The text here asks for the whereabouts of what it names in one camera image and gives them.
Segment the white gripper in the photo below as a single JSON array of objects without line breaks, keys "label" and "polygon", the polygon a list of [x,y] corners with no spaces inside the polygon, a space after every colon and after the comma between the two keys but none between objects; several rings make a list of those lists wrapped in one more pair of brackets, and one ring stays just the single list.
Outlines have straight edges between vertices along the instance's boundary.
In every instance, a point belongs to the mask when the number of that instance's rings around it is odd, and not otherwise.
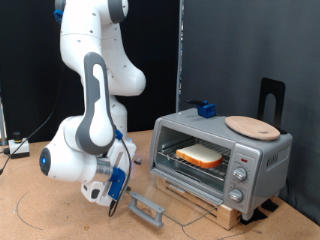
[{"label": "white gripper", "polygon": [[[115,140],[107,155],[97,158],[93,179],[82,185],[82,193],[88,201],[113,206],[121,199],[124,191],[131,191],[131,187],[127,185],[135,151],[136,145],[130,140]],[[141,165],[142,159],[137,158],[134,163]]]}]

